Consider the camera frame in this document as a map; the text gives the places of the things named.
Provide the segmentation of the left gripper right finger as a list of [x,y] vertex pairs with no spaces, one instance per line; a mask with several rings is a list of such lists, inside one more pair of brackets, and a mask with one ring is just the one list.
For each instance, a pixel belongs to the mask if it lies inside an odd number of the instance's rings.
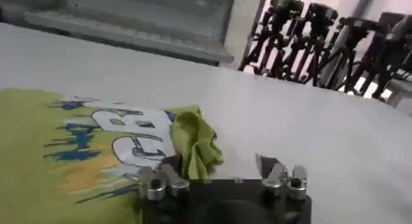
[[255,154],[257,169],[262,177],[261,184],[273,197],[286,195],[303,201],[307,197],[308,173],[303,165],[295,165],[291,172],[275,157]]

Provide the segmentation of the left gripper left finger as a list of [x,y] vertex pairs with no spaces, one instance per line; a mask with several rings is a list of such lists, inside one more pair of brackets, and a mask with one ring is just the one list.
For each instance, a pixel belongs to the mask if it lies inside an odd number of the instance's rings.
[[138,183],[144,196],[150,201],[163,201],[166,197],[185,199],[190,193],[190,181],[181,172],[179,156],[164,158],[155,168],[143,167],[138,173]]

